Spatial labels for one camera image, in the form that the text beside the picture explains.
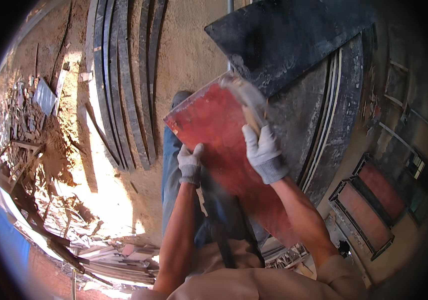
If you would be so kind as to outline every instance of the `gloved hand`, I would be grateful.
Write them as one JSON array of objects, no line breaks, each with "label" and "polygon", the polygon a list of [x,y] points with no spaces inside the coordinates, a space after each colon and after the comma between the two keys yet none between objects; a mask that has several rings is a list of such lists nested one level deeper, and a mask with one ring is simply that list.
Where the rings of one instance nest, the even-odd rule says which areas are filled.
[{"label": "gloved hand", "polygon": [[289,173],[269,125],[260,129],[259,140],[248,124],[242,126],[242,133],[246,139],[247,159],[265,184],[279,181]]},{"label": "gloved hand", "polygon": [[200,186],[200,157],[204,152],[204,144],[199,143],[194,148],[191,154],[186,145],[182,145],[177,160],[179,161],[179,169],[181,170],[182,177],[179,179],[180,183],[192,183],[197,188]]}]

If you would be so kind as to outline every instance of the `red panel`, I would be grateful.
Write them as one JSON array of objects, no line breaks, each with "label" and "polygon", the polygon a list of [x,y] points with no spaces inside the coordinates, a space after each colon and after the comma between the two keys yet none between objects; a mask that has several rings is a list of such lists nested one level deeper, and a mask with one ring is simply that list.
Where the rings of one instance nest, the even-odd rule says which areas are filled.
[{"label": "red panel", "polygon": [[174,108],[164,122],[190,150],[198,143],[205,144],[203,165],[239,198],[247,214],[287,248],[299,241],[279,197],[249,164],[241,131],[246,124],[241,106],[217,80]]},{"label": "red panel", "polygon": [[381,249],[392,238],[391,231],[382,223],[379,216],[357,193],[350,182],[345,185],[338,199],[355,220],[355,223],[361,227],[361,230],[376,251]]},{"label": "red panel", "polygon": [[397,220],[404,211],[405,204],[392,185],[368,161],[362,167],[359,177],[374,193],[392,220]]}]

